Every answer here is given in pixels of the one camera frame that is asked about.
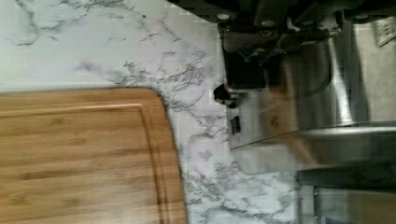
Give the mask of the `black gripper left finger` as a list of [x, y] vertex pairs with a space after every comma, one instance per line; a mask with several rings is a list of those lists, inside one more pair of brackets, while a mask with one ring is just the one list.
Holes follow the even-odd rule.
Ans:
[[264, 63], [275, 55], [278, 31], [225, 22], [218, 25], [226, 86], [234, 91], [263, 89]]

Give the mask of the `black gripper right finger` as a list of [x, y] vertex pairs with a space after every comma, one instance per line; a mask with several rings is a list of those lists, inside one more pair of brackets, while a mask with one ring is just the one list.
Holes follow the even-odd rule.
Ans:
[[325, 18], [321, 22], [303, 21], [293, 23], [287, 18], [286, 28], [278, 39], [278, 47], [282, 51], [293, 51], [304, 45], [316, 44], [339, 35], [343, 23], [336, 18]]

